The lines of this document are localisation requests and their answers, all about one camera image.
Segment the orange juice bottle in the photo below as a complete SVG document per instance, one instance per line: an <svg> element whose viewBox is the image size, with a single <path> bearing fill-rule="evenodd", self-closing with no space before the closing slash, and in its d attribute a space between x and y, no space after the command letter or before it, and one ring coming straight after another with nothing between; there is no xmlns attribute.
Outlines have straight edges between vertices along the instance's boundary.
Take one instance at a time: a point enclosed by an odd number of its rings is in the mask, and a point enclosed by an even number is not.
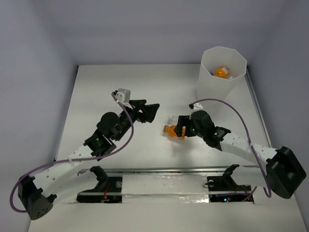
<svg viewBox="0 0 309 232"><path fill-rule="evenodd" d="M185 127L182 127L182 135L180 137L178 137L177 133L175 133L174 131L175 128L176 128L175 125L165 125L163 127L163 133L170 138L184 140L185 139Z"/></svg>
<svg viewBox="0 0 309 232"><path fill-rule="evenodd" d="M220 77L220 78L227 78L230 74L230 69L227 66L221 66L217 70L213 72L213 76Z"/></svg>

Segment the green label clear bottle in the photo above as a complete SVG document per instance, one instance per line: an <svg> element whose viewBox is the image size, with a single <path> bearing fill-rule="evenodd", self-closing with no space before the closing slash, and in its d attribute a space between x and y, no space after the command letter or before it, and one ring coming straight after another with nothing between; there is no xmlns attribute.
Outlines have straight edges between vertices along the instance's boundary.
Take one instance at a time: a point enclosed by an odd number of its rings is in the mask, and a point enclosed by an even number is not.
<svg viewBox="0 0 309 232"><path fill-rule="evenodd" d="M169 124L177 123L178 117L179 117L179 116L169 116L169 118L168 118L168 123L169 123Z"/></svg>

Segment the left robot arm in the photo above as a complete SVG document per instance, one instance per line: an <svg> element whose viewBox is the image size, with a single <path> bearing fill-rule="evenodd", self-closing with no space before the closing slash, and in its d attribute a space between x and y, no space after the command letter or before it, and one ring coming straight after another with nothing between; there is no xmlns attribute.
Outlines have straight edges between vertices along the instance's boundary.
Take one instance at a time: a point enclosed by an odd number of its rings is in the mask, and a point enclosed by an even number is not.
<svg viewBox="0 0 309 232"><path fill-rule="evenodd" d="M107 112L97 123L94 133L82 146L68 156L41 165L21 176L12 192L16 192L31 220L46 215L56 204L90 179L90 185L97 191L106 188L108 176L101 168L101 159L116 154L126 147L117 148L125 133L134 132L134 122L152 123L159 104L147 104L146 100L130 100L127 105L116 103L122 108L120 114Z"/></svg>

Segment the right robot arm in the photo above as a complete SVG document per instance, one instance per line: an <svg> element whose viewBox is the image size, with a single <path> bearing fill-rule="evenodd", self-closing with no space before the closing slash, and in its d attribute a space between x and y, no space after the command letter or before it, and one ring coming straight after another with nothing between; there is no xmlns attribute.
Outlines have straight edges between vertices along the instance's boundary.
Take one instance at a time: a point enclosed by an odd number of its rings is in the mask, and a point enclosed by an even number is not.
<svg viewBox="0 0 309 232"><path fill-rule="evenodd" d="M215 126L210 115L204 110L179 116L174 132L178 137L197 136L209 147L257 165L255 168L231 165L225 170L222 178L222 184L226 189L234 189L238 185L264 187L284 199L289 199L307 177L291 149L285 146L275 149L253 144L229 129Z"/></svg>

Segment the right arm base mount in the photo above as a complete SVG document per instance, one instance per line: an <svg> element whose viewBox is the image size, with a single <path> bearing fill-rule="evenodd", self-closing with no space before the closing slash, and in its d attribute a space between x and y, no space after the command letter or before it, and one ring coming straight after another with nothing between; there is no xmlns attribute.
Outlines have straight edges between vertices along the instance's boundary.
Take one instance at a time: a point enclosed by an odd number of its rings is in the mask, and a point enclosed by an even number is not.
<svg viewBox="0 0 309 232"><path fill-rule="evenodd" d="M222 175L208 176L203 185L209 191L210 203L249 202L254 203L252 188L247 185L237 185L231 175L237 164L228 167Z"/></svg>

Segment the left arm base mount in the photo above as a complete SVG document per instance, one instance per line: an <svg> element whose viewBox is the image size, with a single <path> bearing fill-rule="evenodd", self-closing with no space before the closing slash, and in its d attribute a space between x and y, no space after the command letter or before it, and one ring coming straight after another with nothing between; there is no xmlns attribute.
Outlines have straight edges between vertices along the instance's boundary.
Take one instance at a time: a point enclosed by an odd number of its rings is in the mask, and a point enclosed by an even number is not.
<svg viewBox="0 0 309 232"><path fill-rule="evenodd" d="M97 184L94 188L77 194L79 203L122 203L122 176L108 176L100 166L90 169L96 176Z"/></svg>

